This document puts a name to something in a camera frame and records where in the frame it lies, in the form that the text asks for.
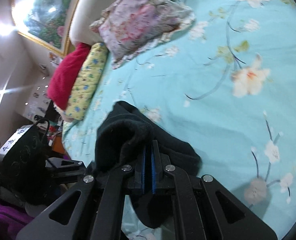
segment blue bedsheet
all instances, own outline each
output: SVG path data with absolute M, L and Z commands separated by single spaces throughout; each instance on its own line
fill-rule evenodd
M 199 175 L 213 175 L 282 239 L 296 222 L 296 4 L 178 2 L 196 14 L 191 29 L 117 70 L 109 58 L 85 119 L 65 124 L 64 146 L 87 165 L 98 126 L 127 101 L 189 142 Z M 123 229 L 130 239 L 162 230 L 174 239 L 138 222 L 128 198 Z

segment black cloth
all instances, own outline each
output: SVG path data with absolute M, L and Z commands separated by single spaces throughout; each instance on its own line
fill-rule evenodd
M 191 145 L 160 128 L 145 117 L 136 107 L 117 102 L 106 120 L 98 128 L 95 147 L 96 172 L 107 172 L 112 168 L 131 162 L 142 153 L 143 147 L 158 141 L 159 151 L 167 154 L 173 165 L 196 176 L 201 158 Z M 171 199 L 148 192 L 142 196 L 131 196 L 136 215 L 150 228 L 157 228 L 172 215 Z
M 191 145 L 183 142 L 150 121 L 136 107 L 117 102 L 97 130 L 95 147 L 96 169 L 106 172 L 133 161 L 144 145 L 158 141 L 159 151 L 167 154 L 173 165 L 196 176 L 201 158 Z

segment metal screw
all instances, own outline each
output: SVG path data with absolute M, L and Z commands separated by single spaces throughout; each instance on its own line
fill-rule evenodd
M 173 165 L 167 165 L 166 166 L 166 171 L 174 171 L 175 169 L 176 169 L 176 167 L 173 166 Z
M 203 179 L 204 182 L 212 182 L 214 180 L 214 178 L 211 175 L 205 175 Z
M 83 180 L 84 180 L 84 182 L 86 182 L 86 183 L 91 183 L 91 182 L 94 181 L 94 177 L 91 176 L 91 175 L 86 175 L 86 176 L 84 177 Z
M 129 164 L 126 164 L 126 165 L 122 166 L 121 169 L 123 171 L 131 171 L 132 167 Z

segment painting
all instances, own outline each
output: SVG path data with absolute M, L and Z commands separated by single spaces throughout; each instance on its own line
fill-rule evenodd
M 59 56 L 68 54 L 69 28 L 78 0 L 11 0 L 19 34 Z

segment gold picture frame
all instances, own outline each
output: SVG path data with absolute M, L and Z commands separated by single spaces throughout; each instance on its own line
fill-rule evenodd
M 72 46 L 69 30 L 79 0 L 11 0 L 17 31 L 64 57 Z

